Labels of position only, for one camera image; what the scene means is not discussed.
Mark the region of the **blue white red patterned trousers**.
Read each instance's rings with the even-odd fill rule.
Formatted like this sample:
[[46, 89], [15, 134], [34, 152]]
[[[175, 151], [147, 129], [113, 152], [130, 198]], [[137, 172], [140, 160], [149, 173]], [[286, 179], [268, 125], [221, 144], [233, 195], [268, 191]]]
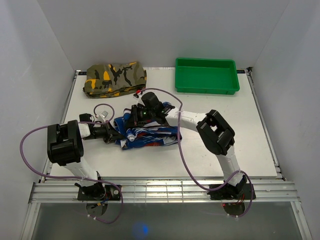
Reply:
[[170, 110], [174, 109], [174, 106], [169, 102], [158, 101], [154, 106], [144, 103], [138, 103], [137, 105], [154, 109], [156, 116], [153, 122], [145, 126], [126, 129], [125, 120], [129, 118], [131, 108], [124, 109], [123, 115], [113, 120], [115, 129], [125, 136], [125, 139], [115, 141], [122, 150], [170, 146], [183, 139], [182, 135], [178, 133], [178, 125], [176, 123], [170, 125], [165, 119]]

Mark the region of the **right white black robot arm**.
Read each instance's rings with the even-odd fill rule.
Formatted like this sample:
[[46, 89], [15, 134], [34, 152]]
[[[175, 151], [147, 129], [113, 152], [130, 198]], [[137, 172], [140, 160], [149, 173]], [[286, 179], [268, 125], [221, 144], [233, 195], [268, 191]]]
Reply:
[[138, 90], [134, 97], [126, 129], [137, 129], [151, 123], [163, 127], [185, 128], [199, 134], [206, 149], [214, 154], [220, 164], [224, 183], [211, 189], [220, 199], [237, 199], [244, 194], [248, 177], [241, 171], [235, 154], [235, 131], [217, 110], [208, 113], [183, 111], [168, 102], [161, 102], [153, 92]]

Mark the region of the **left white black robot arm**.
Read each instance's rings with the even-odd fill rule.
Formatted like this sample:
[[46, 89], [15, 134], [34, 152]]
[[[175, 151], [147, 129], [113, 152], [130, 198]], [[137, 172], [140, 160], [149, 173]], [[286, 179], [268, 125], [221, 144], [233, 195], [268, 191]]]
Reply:
[[116, 131], [104, 118], [93, 120], [89, 113], [79, 115], [79, 121], [71, 120], [65, 124], [47, 127], [47, 155], [51, 163], [68, 169], [80, 178], [78, 187], [95, 199], [106, 195], [106, 187], [99, 182], [98, 171], [84, 159], [83, 140], [102, 139], [105, 143], [123, 140], [125, 137]]

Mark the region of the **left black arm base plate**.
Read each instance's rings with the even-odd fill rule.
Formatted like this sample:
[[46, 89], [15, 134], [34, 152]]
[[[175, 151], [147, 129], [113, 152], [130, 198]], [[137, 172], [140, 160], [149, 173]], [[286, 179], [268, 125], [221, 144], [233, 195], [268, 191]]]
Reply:
[[115, 187], [113, 185], [106, 184], [104, 185], [104, 190], [98, 190], [90, 194], [85, 194], [83, 190], [79, 189], [76, 199], [78, 201], [120, 201], [121, 188], [121, 185], [117, 185], [117, 187]]

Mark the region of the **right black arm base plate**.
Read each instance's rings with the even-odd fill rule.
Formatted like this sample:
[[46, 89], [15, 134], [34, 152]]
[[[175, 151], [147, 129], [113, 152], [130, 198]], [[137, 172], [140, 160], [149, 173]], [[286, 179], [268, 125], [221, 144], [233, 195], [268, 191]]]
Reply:
[[207, 194], [211, 200], [253, 200], [256, 199], [255, 191], [252, 191], [251, 185], [245, 183], [243, 188], [237, 189], [232, 185], [227, 184], [217, 191], [208, 191]]

